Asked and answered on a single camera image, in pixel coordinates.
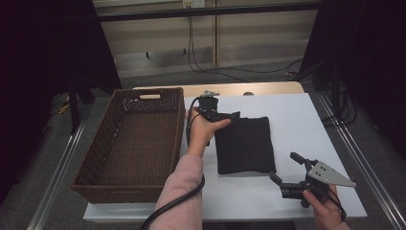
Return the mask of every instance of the human hand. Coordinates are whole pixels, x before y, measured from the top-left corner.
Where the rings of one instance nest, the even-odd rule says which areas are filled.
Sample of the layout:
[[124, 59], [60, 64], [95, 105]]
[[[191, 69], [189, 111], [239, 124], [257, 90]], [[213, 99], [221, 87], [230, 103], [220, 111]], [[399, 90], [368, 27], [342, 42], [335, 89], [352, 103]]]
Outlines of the human hand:
[[194, 107], [191, 114], [191, 122], [191, 140], [189, 142], [187, 153], [197, 154], [201, 157], [207, 143], [214, 136], [214, 132], [218, 129], [226, 127], [228, 124], [231, 123], [231, 120], [225, 119], [215, 123], [208, 122], [197, 112], [197, 107]]
[[[331, 196], [335, 201], [338, 201], [337, 188], [335, 185], [328, 185], [331, 191], [328, 191], [328, 195]], [[308, 190], [303, 192], [304, 198], [308, 203], [313, 206], [314, 220], [316, 221], [317, 227], [319, 229], [331, 229], [340, 225], [341, 221], [341, 211], [333, 202], [327, 199], [325, 202], [320, 202], [314, 194]]]

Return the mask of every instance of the white table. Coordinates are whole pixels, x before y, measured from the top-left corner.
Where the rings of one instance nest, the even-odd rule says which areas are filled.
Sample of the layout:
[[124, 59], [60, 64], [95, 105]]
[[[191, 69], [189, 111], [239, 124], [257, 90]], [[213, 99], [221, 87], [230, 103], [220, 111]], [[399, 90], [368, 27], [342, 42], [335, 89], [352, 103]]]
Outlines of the white table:
[[[219, 112], [241, 111], [241, 117], [269, 118], [277, 175], [283, 182], [297, 183], [305, 178], [305, 167], [289, 157], [291, 151], [311, 160], [324, 161], [348, 177], [307, 94], [218, 98]], [[191, 102], [192, 98], [185, 98], [187, 108]], [[185, 151], [184, 138], [181, 152]], [[303, 208], [300, 200], [282, 198], [280, 188], [267, 175], [218, 175], [214, 140], [206, 148], [203, 159], [206, 177], [203, 189], [205, 221], [272, 221], [313, 217], [312, 209]], [[353, 188], [338, 187], [338, 195], [349, 218], [367, 216]], [[89, 203], [83, 218], [94, 222], [143, 221], [153, 212], [153, 208], [153, 203]]]

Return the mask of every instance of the desk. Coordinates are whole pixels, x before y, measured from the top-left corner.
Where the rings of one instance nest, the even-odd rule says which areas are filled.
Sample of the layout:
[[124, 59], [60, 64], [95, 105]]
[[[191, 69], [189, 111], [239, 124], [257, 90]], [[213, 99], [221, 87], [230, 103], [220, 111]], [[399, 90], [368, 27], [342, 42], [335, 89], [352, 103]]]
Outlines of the desk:
[[[265, 95], [267, 86], [269, 94], [274, 93], [273, 95]], [[277, 174], [284, 182], [296, 183], [305, 177], [305, 168], [290, 159], [291, 151], [296, 151], [305, 158], [322, 160], [337, 172], [348, 176], [312, 101], [298, 86], [300, 86], [298, 83], [287, 82], [183, 87], [186, 106], [189, 106], [194, 96], [205, 89], [218, 90], [220, 94], [223, 89], [225, 96], [218, 97], [220, 112], [239, 110], [241, 117], [267, 116], [270, 121]], [[239, 93], [247, 89], [258, 95], [231, 96], [241, 95]], [[213, 139], [206, 148], [203, 156], [206, 176], [206, 186], [203, 189], [205, 221], [272, 221], [313, 217], [311, 208], [302, 208], [300, 200], [283, 199], [279, 187], [267, 175], [252, 173], [218, 175], [214, 141]], [[184, 137], [181, 154], [186, 148]], [[367, 215], [354, 189], [338, 187], [338, 194], [348, 217], [361, 218]], [[154, 205], [153, 203], [88, 204], [84, 218], [95, 222], [143, 221], [152, 213]]]

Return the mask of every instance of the black cloth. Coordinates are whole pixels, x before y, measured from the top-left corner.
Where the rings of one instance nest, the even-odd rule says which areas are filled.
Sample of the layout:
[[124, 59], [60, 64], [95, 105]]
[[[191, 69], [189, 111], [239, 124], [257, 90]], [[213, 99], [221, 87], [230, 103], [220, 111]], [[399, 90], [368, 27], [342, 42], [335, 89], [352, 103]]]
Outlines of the black cloth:
[[267, 117], [236, 119], [214, 137], [219, 174], [276, 172]]

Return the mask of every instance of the brown wicker basket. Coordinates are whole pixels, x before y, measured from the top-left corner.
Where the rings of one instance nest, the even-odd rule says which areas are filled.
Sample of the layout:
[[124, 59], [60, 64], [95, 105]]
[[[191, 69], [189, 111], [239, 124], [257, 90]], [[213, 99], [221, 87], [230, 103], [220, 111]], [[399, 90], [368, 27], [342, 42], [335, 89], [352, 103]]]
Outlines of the brown wicker basket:
[[72, 190], [91, 203], [156, 202], [179, 160], [184, 119], [182, 88], [115, 91]]

